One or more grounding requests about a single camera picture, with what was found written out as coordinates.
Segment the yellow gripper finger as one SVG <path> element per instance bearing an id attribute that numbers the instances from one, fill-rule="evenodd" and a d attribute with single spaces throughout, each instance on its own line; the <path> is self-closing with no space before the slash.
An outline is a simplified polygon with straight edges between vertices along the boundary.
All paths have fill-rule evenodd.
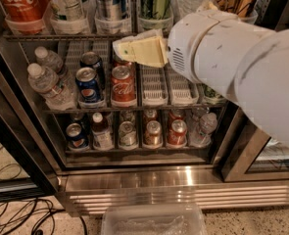
<path id="1" fill-rule="evenodd" d="M 168 42 L 160 29 L 151 29 L 113 42 L 114 51 L 122 60 L 154 68 L 163 68 L 169 62 L 167 47 Z"/>
<path id="2" fill-rule="evenodd" d="M 208 10 L 217 10 L 217 6 L 212 1 L 203 1 L 202 4 L 197 8 L 197 12 L 203 12 Z"/>

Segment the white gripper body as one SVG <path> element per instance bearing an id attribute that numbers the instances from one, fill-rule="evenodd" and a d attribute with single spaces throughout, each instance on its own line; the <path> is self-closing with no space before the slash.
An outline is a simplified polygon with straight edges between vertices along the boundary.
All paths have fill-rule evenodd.
<path id="1" fill-rule="evenodd" d="M 215 25 L 226 20 L 237 20 L 235 14 L 219 10 L 191 13 L 176 23 L 168 38 L 168 59 L 171 68 L 192 83 L 199 83 L 194 60 L 199 44 Z"/>

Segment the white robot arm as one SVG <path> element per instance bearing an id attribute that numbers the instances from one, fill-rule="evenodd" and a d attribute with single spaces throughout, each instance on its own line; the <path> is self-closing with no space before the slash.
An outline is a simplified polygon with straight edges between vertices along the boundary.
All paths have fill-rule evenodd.
<path id="1" fill-rule="evenodd" d="M 123 60 L 154 68 L 169 64 L 238 105 L 248 119 L 289 147 L 289 29 L 243 23 L 235 14 L 205 10 L 113 43 Z"/>

